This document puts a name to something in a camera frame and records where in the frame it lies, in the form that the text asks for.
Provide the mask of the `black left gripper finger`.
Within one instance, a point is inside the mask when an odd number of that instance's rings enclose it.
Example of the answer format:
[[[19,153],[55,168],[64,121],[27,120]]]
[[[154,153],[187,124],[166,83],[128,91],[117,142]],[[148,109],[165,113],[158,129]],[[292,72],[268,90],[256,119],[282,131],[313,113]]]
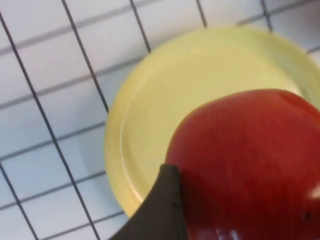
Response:
[[[119,231],[120,240],[187,240],[177,166],[162,164],[138,210]]]

